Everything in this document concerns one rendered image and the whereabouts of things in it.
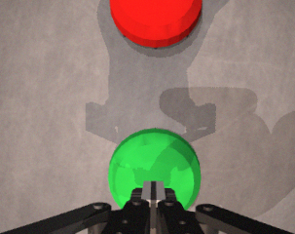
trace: concrete floor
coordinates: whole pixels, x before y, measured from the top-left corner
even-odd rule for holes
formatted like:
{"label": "concrete floor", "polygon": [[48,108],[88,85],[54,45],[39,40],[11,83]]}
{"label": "concrete floor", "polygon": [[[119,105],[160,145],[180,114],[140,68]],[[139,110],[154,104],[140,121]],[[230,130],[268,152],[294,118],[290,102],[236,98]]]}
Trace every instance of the concrete floor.
{"label": "concrete floor", "polygon": [[155,127],[198,154],[189,211],[211,203],[295,233],[295,0],[203,0],[190,36],[158,50],[122,37],[108,0],[0,1],[0,232],[119,209],[111,155]]}

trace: green button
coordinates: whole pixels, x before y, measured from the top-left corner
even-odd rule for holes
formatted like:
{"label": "green button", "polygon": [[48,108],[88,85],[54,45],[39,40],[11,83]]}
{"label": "green button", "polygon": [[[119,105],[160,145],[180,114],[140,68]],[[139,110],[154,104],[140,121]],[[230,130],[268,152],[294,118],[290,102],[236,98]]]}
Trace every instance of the green button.
{"label": "green button", "polygon": [[122,209],[134,188],[146,180],[163,181],[185,210],[195,202],[201,184],[200,163],[183,137],[169,130],[145,129],[124,139],[108,171],[111,194]]}

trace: green dome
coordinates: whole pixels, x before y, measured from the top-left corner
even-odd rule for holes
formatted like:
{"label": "green dome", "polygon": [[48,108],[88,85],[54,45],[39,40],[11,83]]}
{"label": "green dome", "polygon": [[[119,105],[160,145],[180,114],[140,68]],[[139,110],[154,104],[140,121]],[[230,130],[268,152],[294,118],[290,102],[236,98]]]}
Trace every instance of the green dome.
{"label": "green dome", "polygon": [[188,210],[201,184],[195,150],[183,137],[164,129],[128,136],[114,151],[108,171],[109,188],[120,208],[130,199],[131,191],[142,188],[146,180],[163,181]]}

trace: black mechanical arm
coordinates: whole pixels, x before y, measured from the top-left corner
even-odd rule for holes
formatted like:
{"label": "black mechanical arm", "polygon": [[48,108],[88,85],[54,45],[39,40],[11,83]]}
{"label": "black mechanical arm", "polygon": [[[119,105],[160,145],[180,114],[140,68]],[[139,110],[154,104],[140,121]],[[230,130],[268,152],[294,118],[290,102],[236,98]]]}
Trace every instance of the black mechanical arm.
{"label": "black mechanical arm", "polygon": [[89,234],[290,234],[210,204],[185,211],[162,181],[133,189],[121,210],[93,203],[1,234],[72,234],[87,228]]}

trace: red circular object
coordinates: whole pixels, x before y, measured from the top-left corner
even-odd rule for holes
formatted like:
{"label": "red circular object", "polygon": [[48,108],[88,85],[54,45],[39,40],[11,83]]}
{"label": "red circular object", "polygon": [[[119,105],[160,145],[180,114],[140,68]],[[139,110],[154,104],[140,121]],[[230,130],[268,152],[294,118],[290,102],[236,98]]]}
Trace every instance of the red circular object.
{"label": "red circular object", "polygon": [[181,41],[196,26],[203,0],[110,0],[111,16],[123,35],[146,47]]}

